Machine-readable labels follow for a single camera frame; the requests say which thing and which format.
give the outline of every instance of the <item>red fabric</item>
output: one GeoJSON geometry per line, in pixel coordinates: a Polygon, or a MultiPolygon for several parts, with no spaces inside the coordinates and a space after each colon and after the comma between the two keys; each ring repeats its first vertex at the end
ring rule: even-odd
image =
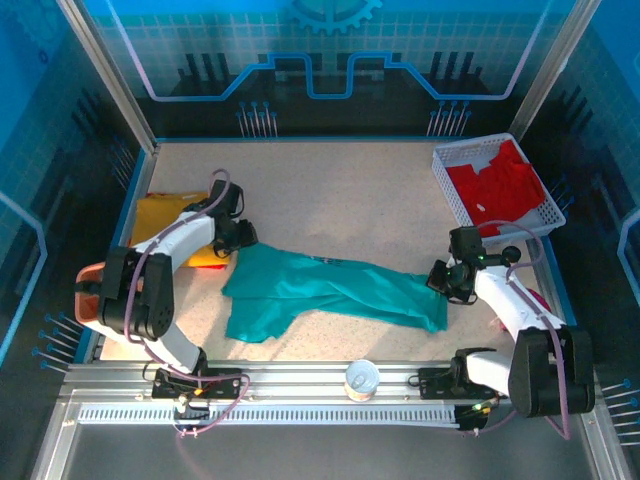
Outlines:
{"type": "MultiPolygon", "coordinates": [[[[544,202],[540,180],[511,140],[500,145],[500,152],[490,163],[477,175],[471,165],[447,168],[474,225],[489,220],[513,222],[544,202]]],[[[500,230],[491,225],[481,228],[480,234],[493,237],[500,230]]]]}

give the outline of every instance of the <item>yellow object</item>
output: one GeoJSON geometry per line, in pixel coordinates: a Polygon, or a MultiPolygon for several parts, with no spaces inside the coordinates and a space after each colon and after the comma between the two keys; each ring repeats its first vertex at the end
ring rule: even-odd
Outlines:
{"type": "MultiPolygon", "coordinates": [[[[136,222],[133,225],[131,245],[144,242],[171,225],[187,206],[207,198],[205,192],[162,195],[151,193],[138,200],[136,222]]],[[[202,247],[182,265],[183,267],[212,267],[228,265],[229,257],[219,258],[211,245],[202,247]]]]}

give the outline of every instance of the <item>green cloth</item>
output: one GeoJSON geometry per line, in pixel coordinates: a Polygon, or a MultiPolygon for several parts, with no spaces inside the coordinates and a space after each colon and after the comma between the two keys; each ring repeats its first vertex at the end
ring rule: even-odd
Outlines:
{"type": "Polygon", "coordinates": [[[257,244],[238,252],[237,266],[222,289],[233,299],[227,337],[252,343],[278,338],[309,310],[373,318],[431,333],[445,330],[447,300],[426,281],[426,275],[257,244]]]}

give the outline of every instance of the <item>speckled surface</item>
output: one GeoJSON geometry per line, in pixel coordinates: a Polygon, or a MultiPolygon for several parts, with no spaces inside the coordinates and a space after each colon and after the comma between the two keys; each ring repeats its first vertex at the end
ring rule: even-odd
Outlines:
{"type": "MultiPolygon", "coordinates": [[[[428,273],[446,259],[448,232],[457,226],[431,172],[427,142],[163,144],[149,191],[206,189],[224,167],[245,191],[244,216],[260,241],[310,255],[376,263],[428,273]]],[[[526,257],[524,245],[519,245],[526,257]]],[[[449,329],[438,334],[345,315],[308,312],[279,339],[246,344],[225,337],[231,301],[220,294],[225,272],[180,269],[174,277],[178,325],[210,359],[431,360],[457,348],[508,351],[510,336],[490,325],[479,301],[449,306],[449,329]]],[[[532,271],[518,272],[537,288],[532,271]]],[[[101,358],[143,354],[107,340],[101,358]]]]}

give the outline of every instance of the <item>white basket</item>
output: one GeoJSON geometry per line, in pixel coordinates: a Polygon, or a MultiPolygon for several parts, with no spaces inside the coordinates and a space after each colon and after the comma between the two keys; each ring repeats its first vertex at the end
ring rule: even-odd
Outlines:
{"type": "MultiPolygon", "coordinates": [[[[458,195],[458,191],[453,186],[453,182],[447,173],[447,168],[470,164],[474,170],[478,172],[482,168],[489,166],[489,162],[498,155],[500,145],[507,140],[513,141],[522,159],[529,163],[529,160],[520,149],[518,143],[513,136],[508,133],[499,133],[487,137],[446,143],[438,145],[433,150],[433,164],[431,168],[438,179],[438,183],[444,192],[444,196],[447,198],[451,210],[453,210],[458,225],[470,226],[473,225],[473,222],[460,199],[460,195],[458,195]]],[[[553,201],[544,184],[542,184],[542,182],[540,182],[540,184],[545,193],[544,203],[519,219],[517,223],[531,229],[536,235],[542,237],[549,235],[554,228],[564,225],[566,219],[558,208],[558,205],[556,205],[556,202],[553,201]]],[[[483,238],[482,244],[488,247],[531,238],[531,235],[527,232],[518,230],[515,227],[500,227],[500,231],[504,233],[494,237],[483,238]]]]}

